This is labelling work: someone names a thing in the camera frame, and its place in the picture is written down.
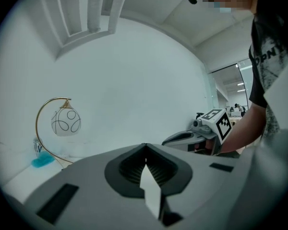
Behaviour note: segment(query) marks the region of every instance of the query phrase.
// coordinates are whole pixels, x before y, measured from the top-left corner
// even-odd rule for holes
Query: white table
[[[62,166],[56,160],[40,168],[30,165],[5,184],[2,189],[23,204],[35,189],[61,170]]]

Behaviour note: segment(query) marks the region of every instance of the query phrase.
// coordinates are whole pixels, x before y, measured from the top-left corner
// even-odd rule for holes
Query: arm
[[[252,104],[244,117],[234,126],[233,131],[224,141],[222,152],[235,151],[249,145],[262,134],[264,126],[265,108]]]

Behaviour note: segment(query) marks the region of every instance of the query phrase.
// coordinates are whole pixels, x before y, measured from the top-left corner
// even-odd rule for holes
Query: white lamp shade
[[[51,126],[57,136],[73,136],[80,130],[81,119],[75,109],[62,107],[54,112]]]

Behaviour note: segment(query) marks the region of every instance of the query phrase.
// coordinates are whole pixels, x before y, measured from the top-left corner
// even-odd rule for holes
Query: black t-shirt
[[[249,57],[253,66],[250,101],[266,108],[264,136],[272,135],[279,126],[264,99],[264,92],[288,63],[288,0],[258,0]]]

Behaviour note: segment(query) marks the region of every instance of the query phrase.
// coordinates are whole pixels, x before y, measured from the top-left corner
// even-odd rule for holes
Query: blue cloth
[[[43,151],[39,154],[39,157],[37,159],[34,159],[31,164],[35,168],[43,167],[51,162],[54,161],[54,157],[52,157],[48,152]]]

